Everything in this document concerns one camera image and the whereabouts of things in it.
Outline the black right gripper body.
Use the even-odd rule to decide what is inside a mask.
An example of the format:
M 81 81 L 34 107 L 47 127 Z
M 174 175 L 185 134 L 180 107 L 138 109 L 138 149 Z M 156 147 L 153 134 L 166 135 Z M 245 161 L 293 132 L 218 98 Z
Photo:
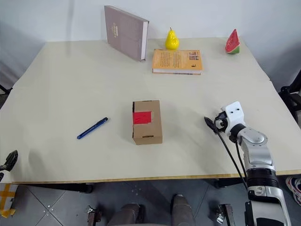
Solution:
M 225 112 L 221 112 L 215 117 L 214 127 L 216 127 L 218 129 L 218 133 L 223 132 L 227 136 L 230 135 L 229 132 L 227 131 L 228 117 L 227 117 L 227 114 Z

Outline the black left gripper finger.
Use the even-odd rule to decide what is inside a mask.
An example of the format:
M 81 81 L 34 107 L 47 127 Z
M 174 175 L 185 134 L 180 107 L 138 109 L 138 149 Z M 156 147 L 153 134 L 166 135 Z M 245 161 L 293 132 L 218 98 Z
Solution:
M 6 162 L 5 162 L 5 166 L 6 166 L 5 170 L 11 171 L 13 169 L 13 167 L 15 166 L 17 159 L 18 159 L 18 151 L 15 150 L 7 156 Z

